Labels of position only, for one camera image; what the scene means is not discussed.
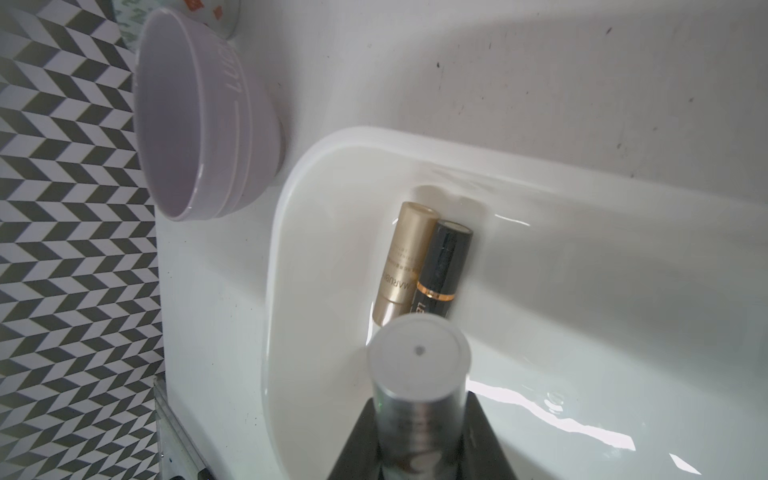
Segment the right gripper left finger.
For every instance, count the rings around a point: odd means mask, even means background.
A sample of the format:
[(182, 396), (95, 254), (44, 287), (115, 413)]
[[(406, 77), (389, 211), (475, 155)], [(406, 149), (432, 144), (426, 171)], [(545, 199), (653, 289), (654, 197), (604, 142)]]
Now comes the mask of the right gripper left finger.
[(374, 400), (365, 403), (328, 480), (383, 479)]

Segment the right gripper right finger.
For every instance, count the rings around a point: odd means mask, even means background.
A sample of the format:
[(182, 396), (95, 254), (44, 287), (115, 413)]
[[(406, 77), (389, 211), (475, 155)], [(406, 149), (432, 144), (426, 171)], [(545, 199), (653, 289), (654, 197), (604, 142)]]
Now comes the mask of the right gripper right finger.
[(461, 438), (460, 478), (464, 480), (517, 480), (482, 406), (467, 393)]

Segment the white plastic storage box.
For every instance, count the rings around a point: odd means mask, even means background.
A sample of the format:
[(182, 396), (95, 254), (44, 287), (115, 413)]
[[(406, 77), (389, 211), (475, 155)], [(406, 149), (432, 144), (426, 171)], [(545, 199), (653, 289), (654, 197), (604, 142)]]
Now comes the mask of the white plastic storage box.
[(767, 208), (402, 132), (310, 147), (278, 202), (263, 401), (283, 474), (331, 470), (397, 214), (474, 238), (449, 316), (522, 479), (767, 475)]

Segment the black lipstick gold band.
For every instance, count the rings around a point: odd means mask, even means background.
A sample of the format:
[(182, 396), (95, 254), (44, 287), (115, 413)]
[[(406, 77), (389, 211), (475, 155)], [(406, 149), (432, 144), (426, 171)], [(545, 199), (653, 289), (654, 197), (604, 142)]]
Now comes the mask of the black lipstick gold band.
[(468, 227), (438, 220), (416, 284), (411, 312), (446, 317), (455, 297), (473, 238)]

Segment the silver lipstick tube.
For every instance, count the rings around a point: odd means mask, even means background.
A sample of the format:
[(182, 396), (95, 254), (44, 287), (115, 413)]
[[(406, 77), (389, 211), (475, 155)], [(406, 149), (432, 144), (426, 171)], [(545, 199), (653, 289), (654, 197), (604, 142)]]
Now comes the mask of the silver lipstick tube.
[(447, 319), (411, 313), (369, 343), (378, 445), (386, 479), (454, 479), (471, 350)]

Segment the gold lipstick tube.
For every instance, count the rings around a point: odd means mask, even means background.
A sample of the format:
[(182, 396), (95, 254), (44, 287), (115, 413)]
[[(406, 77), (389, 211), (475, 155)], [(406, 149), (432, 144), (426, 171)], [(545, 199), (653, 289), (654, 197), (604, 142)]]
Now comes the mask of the gold lipstick tube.
[(416, 202), (403, 202), (384, 264), (372, 319), (383, 327), (411, 309), (430, 239), (440, 214)]

